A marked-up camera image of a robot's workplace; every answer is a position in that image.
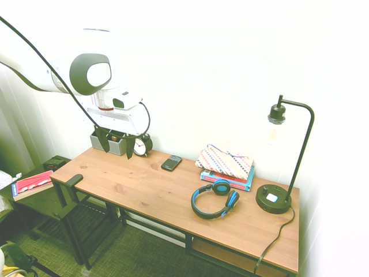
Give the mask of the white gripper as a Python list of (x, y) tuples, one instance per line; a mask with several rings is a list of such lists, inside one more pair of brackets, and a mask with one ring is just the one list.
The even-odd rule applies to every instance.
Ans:
[[(131, 135), (143, 133), (149, 124), (149, 116), (142, 104), (137, 104), (128, 110), (114, 108), (111, 111), (104, 111), (92, 103), (91, 97), (80, 97), (80, 103), (90, 117), (99, 125), (95, 125), (95, 133), (103, 150), (110, 151), (108, 131), (116, 130)], [(130, 159), (133, 156), (135, 137), (126, 137), (126, 156)]]

